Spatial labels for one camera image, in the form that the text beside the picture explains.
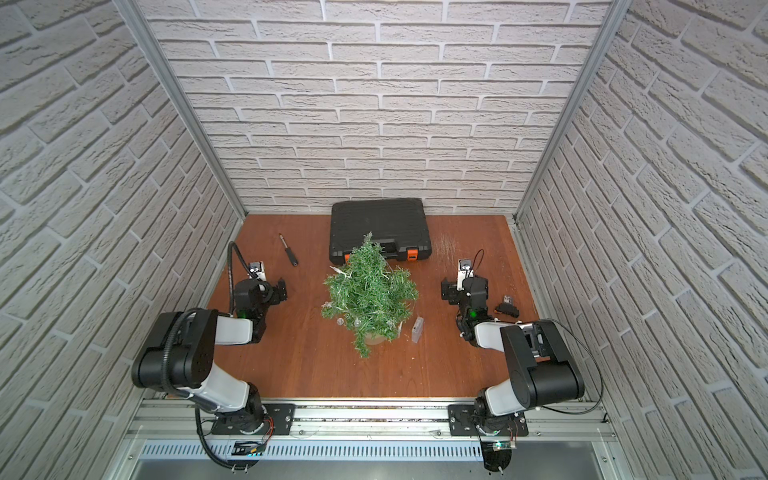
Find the clear plastic battery box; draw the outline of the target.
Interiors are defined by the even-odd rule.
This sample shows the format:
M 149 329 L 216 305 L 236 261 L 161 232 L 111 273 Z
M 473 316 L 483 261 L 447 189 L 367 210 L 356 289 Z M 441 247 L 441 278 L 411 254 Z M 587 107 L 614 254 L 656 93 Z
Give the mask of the clear plastic battery box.
M 421 316 L 418 316 L 414 322 L 414 325 L 411 331 L 411 341 L 414 344 L 417 344 L 423 335 L 424 323 L 425 323 L 425 319 Z

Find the small green christmas tree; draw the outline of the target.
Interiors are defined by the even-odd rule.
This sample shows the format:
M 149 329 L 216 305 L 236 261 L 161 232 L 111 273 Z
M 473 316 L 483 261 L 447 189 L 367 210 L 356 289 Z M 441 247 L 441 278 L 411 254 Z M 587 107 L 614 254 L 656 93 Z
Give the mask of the small green christmas tree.
M 371 353 L 363 335 L 379 333 L 390 338 L 387 342 L 395 340 L 419 299 L 410 271 L 391 266 L 370 238 L 364 237 L 343 266 L 332 268 L 334 273 L 324 281 L 329 299 L 321 307 L 324 318 L 341 320 L 354 334 L 353 345 L 362 358 Z

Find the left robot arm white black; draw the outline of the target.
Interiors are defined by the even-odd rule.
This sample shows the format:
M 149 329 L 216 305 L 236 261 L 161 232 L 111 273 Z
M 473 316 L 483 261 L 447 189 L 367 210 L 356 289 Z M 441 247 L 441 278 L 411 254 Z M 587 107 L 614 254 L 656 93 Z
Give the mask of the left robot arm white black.
M 268 309 L 287 299 L 286 282 L 242 280 L 231 299 L 231 316 L 202 308 L 160 314 L 134 360 L 131 379 L 138 388 L 191 401 L 215 415 L 229 433 L 254 434 L 266 418 L 258 390 L 219 367 L 214 350 L 260 342 Z

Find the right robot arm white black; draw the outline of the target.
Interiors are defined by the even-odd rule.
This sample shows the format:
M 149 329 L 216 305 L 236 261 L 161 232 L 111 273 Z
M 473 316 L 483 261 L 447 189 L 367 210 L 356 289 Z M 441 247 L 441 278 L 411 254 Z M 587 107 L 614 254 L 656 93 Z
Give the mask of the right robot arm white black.
M 471 414 L 482 435 L 496 435 L 512 426 L 522 412 L 576 400 L 585 391 L 583 377 L 555 322 L 505 323 L 491 317 L 488 281 L 466 277 L 441 281 L 441 298 L 458 307 L 461 338 L 472 346 L 504 354 L 508 378 L 487 387 L 475 399 Z

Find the round wooden tree base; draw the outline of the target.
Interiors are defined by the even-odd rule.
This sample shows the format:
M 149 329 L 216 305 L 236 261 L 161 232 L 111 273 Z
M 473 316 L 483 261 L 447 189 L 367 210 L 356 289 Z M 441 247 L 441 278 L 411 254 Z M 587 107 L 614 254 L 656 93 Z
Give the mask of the round wooden tree base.
M 366 333 L 363 335 L 363 340 L 367 346 L 374 346 L 383 342 L 390 341 L 390 338 L 379 333 Z

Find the black tool case orange latches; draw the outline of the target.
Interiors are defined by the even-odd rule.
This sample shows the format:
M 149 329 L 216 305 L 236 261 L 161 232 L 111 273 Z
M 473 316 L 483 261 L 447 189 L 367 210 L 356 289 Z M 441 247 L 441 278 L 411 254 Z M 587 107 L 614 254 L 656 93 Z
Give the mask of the black tool case orange latches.
M 382 247 L 386 259 L 426 260 L 432 242 L 419 198 L 343 201 L 331 209 L 329 260 L 344 265 L 364 237 Z

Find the black handled screwdriver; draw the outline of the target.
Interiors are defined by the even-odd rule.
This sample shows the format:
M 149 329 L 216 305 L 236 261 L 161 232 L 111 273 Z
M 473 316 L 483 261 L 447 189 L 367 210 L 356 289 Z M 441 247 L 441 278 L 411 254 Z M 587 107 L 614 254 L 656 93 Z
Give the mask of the black handled screwdriver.
M 284 251 L 287 255 L 289 262 L 291 263 L 292 266 L 297 267 L 299 265 L 299 261 L 296 255 L 294 254 L 293 250 L 291 249 L 291 247 L 288 245 L 284 235 L 282 233 L 279 233 L 278 237 L 283 245 Z

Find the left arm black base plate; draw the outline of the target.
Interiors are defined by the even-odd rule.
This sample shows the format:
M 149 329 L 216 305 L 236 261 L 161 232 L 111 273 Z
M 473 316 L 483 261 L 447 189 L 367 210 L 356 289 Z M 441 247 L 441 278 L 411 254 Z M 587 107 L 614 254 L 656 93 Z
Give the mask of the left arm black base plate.
M 213 435 L 288 435 L 296 411 L 294 403 L 266 403 L 256 413 L 241 409 L 216 415 Z

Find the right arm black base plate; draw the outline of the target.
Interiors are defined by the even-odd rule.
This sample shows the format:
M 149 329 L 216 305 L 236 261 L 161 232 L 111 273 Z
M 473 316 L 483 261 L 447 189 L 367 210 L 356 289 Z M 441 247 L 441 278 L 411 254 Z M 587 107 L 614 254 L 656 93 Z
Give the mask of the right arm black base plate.
M 512 438 L 529 435 L 526 418 L 522 412 L 503 416 L 481 414 L 474 405 L 449 404 L 447 407 L 450 435 L 453 437 Z

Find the aluminium corner post left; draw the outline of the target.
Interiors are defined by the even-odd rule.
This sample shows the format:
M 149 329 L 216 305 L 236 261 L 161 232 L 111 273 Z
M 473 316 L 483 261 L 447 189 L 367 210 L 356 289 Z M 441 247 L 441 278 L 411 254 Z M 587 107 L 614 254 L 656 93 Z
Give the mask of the aluminium corner post left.
M 136 1 L 132 0 L 116 0 L 114 4 L 123 17 L 126 26 L 134 35 L 138 46 L 143 51 L 146 60 L 152 67 L 159 83 L 166 91 L 169 100 L 187 128 L 192 140 L 200 150 L 203 159 L 217 180 L 233 211 L 241 221 L 244 221 L 247 211 L 240 201 L 235 187 L 228 177 L 191 102 L 185 94 L 181 82 L 175 75 L 170 61 L 166 58 L 148 21 L 141 12 L 140 6 Z

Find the aluminium corner post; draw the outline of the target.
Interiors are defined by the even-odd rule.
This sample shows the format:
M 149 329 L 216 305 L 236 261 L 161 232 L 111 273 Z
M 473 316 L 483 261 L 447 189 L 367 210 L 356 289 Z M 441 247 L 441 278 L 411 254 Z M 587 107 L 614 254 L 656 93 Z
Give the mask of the aluminium corner post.
M 567 101 L 564 105 L 564 109 L 561 112 L 558 121 L 553 129 L 552 135 L 546 144 L 546 148 L 542 154 L 540 161 L 533 173 L 533 176 L 528 183 L 528 186 L 524 192 L 524 195 L 517 207 L 515 214 L 513 215 L 514 224 L 518 225 L 524 213 L 529 209 L 533 203 L 534 196 L 538 191 L 540 185 L 543 182 L 544 174 L 547 172 L 550 163 L 554 159 L 554 155 L 560 142 L 565 137 L 565 133 L 570 126 L 572 120 L 575 118 L 579 107 L 581 106 L 584 97 L 589 91 L 596 73 L 607 54 L 610 45 L 621 26 L 630 6 L 631 0 L 617 0 L 612 1 L 603 23 L 597 32 L 595 41 L 588 51 L 588 55 L 582 65 L 579 75 L 574 83 L 574 86 L 567 97 Z
M 203 159 L 217 180 L 233 211 L 241 221 L 244 221 L 247 211 L 240 201 L 235 187 L 228 177 L 191 102 L 185 94 L 181 82 L 175 75 L 170 61 L 166 58 L 148 21 L 141 12 L 140 6 L 136 1 L 132 0 L 116 0 L 114 4 L 123 17 L 126 26 L 134 35 L 138 46 L 143 51 L 146 60 L 152 67 L 159 83 L 166 91 L 169 100 L 187 128 L 192 140 L 200 150 Z

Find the aluminium corner post right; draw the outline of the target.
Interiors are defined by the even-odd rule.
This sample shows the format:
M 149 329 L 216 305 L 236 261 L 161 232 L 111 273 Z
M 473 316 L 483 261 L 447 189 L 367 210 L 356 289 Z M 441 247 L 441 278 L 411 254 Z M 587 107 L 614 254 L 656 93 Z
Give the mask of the aluminium corner post right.
M 567 101 L 564 105 L 564 109 L 561 112 L 558 121 L 553 129 L 552 135 L 546 144 L 546 148 L 542 154 L 540 161 L 533 173 L 533 176 L 528 183 L 528 186 L 524 192 L 524 195 L 517 207 L 515 214 L 513 215 L 514 224 L 518 225 L 524 213 L 529 209 L 533 203 L 534 196 L 538 191 L 540 185 L 543 182 L 544 174 L 547 172 L 550 163 L 554 159 L 554 155 L 560 142 L 565 137 L 565 133 L 570 126 L 572 120 L 575 118 L 579 107 L 581 106 L 584 97 L 589 91 L 596 73 L 607 54 L 610 45 L 621 26 L 630 6 L 631 0 L 617 0 L 612 1 L 603 23 L 597 32 L 595 41 L 588 51 L 588 55 L 582 65 L 579 75 L 574 83 L 574 86 L 567 97 Z

